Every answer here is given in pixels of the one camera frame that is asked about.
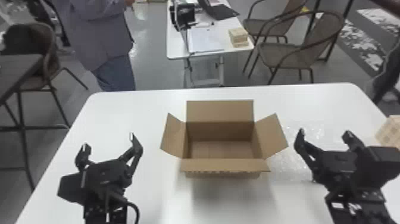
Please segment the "jeans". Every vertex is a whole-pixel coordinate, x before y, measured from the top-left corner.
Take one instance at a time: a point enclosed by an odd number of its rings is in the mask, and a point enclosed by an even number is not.
[[[128,55],[111,58],[92,73],[103,91],[134,91],[136,89]]]

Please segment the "box flap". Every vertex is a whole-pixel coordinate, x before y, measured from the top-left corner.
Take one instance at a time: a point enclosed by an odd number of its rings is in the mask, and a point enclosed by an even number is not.
[[[186,124],[168,113],[161,141],[161,149],[178,158],[183,158],[185,144],[187,144]]]
[[[260,158],[192,158],[180,165],[183,172],[262,172],[270,171]]]
[[[253,101],[188,101],[186,122],[254,122]]]
[[[276,114],[257,121],[255,131],[260,144],[261,157],[264,159],[288,147],[288,142]]]

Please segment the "tabletop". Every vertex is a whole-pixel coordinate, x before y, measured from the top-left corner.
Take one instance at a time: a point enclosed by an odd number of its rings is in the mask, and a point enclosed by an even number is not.
[[[197,3],[197,0],[187,0],[188,3]],[[230,7],[227,0],[219,0],[217,4],[224,4]],[[171,1],[168,0],[167,3],[167,58],[168,59],[181,59],[187,58],[189,53],[185,47],[185,43],[182,39],[181,34],[174,28],[174,25],[171,22],[171,15],[169,12],[169,6],[171,6]],[[227,18],[225,20],[216,21],[207,15],[204,11],[200,14],[196,13],[196,22],[214,22],[214,26],[211,26],[210,29],[213,29],[215,32],[215,36],[218,37],[218,41],[222,44],[222,51],[215,52],[205,52],[200,54],[192,55],[191,57],[199,57],[206,55],[217,55],[217,54],[225,54],[230,52],[239,52],[239,51],[250,51],[254,48],[253,42],[248,38],[249,45],[241,48],[235,48],[229,38],[229,29],[243,27],[242,23],[240,23],[237,17]]]
[[[40,67],[41,61],[39,54],[0,56],[0,105]]]
[[[267,159],[271,172],[258,179],[187,179],[180,160],[160,150],[167,113],[186,120],[188,100],[254,100],[255,120],[277,113],[289,147]],[[366,145],[385,122],[382,112],[350,83],[256,86],[98,93],[92,95],[65,137],[18,218],[18,224],[84,223],[83,207],[57,197],[60,178],[76,172],[74,158],[87,142],[93,161],[117,158],[130,147],[129,132],[143,157],[125,196],[140,208],[140,223],[243,224],[332,223],[324,186],[293,149],[305,129],[307,141],[325,150],[346,150],[351,130]],[[400,178],[383,187],[387,209],[400,223]],[[129,210],[133,223],[134,212]]]

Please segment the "paper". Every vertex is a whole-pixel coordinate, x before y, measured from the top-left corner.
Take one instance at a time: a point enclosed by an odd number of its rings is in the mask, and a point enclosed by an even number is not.
[[[224,49],[217,35],[213,32],[213,28],[189,29],[187,41],[190,53],[222,51]]]

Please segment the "cable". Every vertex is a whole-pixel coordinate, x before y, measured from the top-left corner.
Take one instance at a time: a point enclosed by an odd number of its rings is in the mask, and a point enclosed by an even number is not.
[[[128,202],[127,205],[135,210],[135,212],[136,212],[135,224],[138,224],[139,223],[139,218],[140,218],[139,208],[135,204],[133,204],[132,202]]]

